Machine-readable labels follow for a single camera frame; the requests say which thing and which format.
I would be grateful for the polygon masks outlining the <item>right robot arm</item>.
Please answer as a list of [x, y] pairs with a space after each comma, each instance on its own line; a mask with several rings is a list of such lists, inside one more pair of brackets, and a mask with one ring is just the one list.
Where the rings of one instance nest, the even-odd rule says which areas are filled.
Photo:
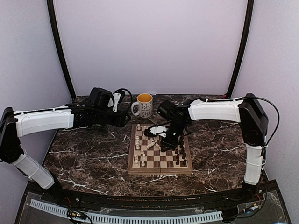
[[247, 148], [244, 182], [248, 184], [239, 191], [238, 198], [247, 203], [256, 196], [254, 185], [258, 184], [261, 175], [268, 117], [254, 94], [227, 100], [191, 99], [179, 105], [165, 100], [159, 105], [157, 113], [170, 122], [162, 139], [162, 151], [175, 149], [179, 136], [192, 121], [227, 120], [238, 123]]

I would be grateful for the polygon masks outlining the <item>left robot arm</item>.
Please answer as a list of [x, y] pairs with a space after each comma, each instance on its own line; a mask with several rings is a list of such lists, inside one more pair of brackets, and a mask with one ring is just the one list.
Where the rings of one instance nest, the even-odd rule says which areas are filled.
[[4, 110], [0, 125], [0, 160], [12, 164], [36, 182], [55, 203], [63, 203], [66, 193], [60, 182], [21, 146], [21, 139], [30, 135], [71, 130], [93, 125], [124, 127], [130, 121], [127, 111], [112, 108], [68, 104], [33, 111]]

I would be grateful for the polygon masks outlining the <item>white chess queen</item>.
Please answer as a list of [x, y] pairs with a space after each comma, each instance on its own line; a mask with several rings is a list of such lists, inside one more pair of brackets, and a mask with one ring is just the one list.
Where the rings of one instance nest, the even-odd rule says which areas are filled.
[[151, 143], [149, 143], [146, 148], [150, 149], [151, 147], [153, 147], [156, 144], [156, 141], [152, 141]]

